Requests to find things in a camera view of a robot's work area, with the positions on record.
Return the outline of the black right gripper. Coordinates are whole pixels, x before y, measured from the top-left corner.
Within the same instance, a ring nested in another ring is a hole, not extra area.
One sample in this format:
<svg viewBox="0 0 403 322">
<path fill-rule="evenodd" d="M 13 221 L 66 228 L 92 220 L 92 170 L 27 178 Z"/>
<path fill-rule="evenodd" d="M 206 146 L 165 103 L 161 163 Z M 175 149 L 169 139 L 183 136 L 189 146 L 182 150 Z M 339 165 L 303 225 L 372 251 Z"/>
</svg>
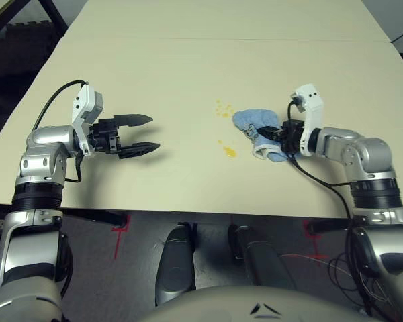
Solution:
<svg viewBox="0 0 403 322">
<path fill-rule="evenodd" d="M 296 154 L 300 151 L 300 139 L 304 130 L 302 120 L 291 119 L 284 121 L 282 128 L 265 126 L 259 128 L 259 134 L 269 140 L 281 140 L 281 149 L 286 154 Z"/>
</svg>

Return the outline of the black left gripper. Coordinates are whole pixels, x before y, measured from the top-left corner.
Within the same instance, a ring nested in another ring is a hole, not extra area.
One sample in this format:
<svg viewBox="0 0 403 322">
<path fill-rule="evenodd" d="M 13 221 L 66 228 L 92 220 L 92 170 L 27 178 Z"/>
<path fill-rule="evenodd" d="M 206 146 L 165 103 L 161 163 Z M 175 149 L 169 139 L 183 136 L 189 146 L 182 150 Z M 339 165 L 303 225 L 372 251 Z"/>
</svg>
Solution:
<svg viewBox="0 0 403 322">
<path fill-rule="evenodd" d="M 138 127 L 151 121 L 153 118 L 141 114 L 114 115 L 113 119 L 100 119 L 89 126 L 88 141 L 95 152 L 118 154 L 119 159 L 143 156 L 155 151 L 161 145 L 153 142 L 138 142 L 120 147 L 118 128 L 121 126 Z"/>
</svg>

